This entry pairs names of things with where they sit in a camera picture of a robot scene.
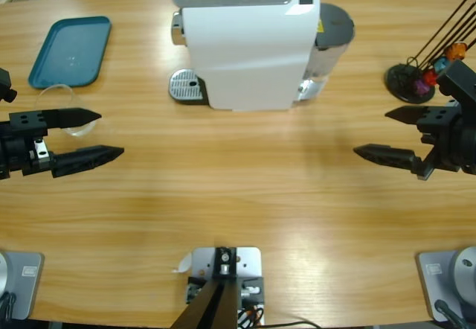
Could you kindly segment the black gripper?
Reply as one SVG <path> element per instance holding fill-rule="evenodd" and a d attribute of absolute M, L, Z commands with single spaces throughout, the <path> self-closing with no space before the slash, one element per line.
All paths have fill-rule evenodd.
<path fill-rule="evenodd" d="M 122 147 L 97 145 L 53 156 L 44 142 L 48 129 L 81 127 L 101 118 L 84 108 L 46 109 L 9 114 L 1 122 L 1 180 L 51 171 L 54 178 L 95 169 L 123 154 Z"/>
<path fill-rule="evenodd" d="M 475 175 L 475 124 L 462 119 L 458 106 L 401 106 L 385 114 L 404 124 L 417 125 L 421 142 L 432 144 L 422 160 L 413 150 L 382 144 L 365 144 L 353 149 L 363 159 L 377 165 L 410 171 L 427 180 L 434 169 Z"/>

